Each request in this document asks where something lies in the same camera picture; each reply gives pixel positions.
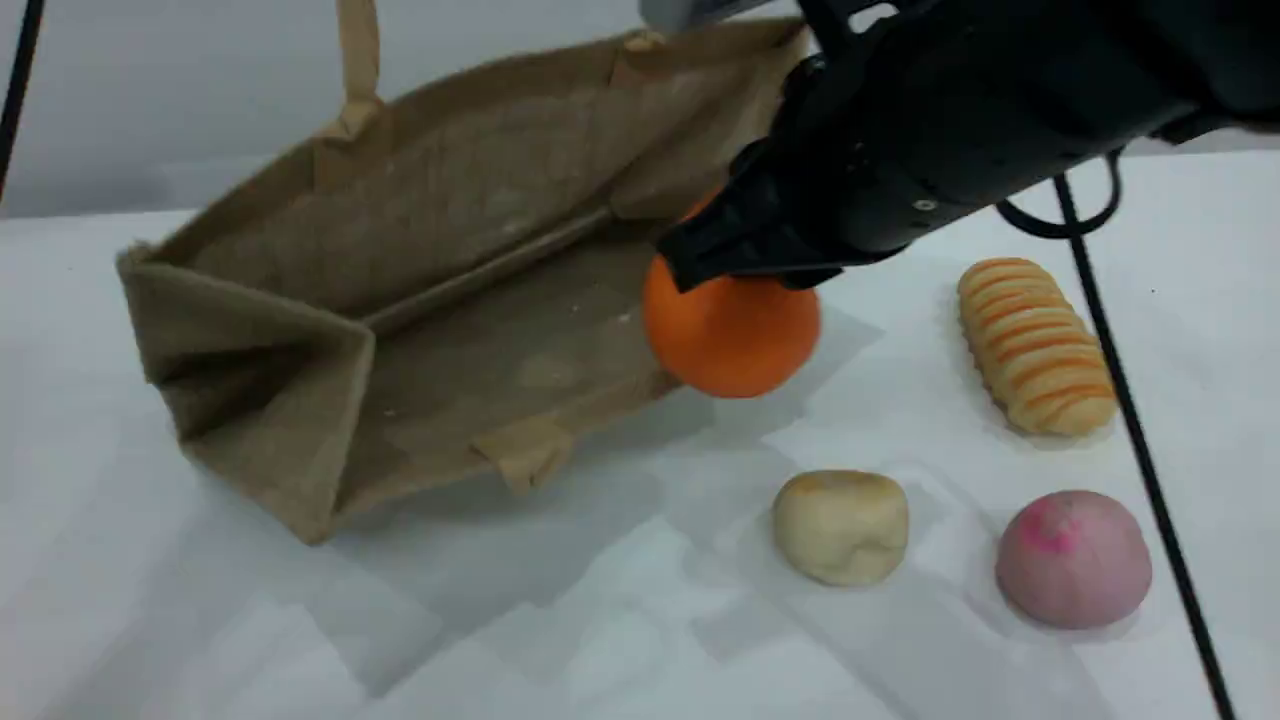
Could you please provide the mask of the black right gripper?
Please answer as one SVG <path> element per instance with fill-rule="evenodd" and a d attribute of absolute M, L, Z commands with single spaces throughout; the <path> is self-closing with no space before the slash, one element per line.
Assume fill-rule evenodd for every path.
<path fill-rule="evenodd" d="M 820 49 L 769 136 L 730 163 L 655 251 L 685 293 L 726 278 L 812 290 L 1188 115 L 1116 1 L 804 1 Z"/>

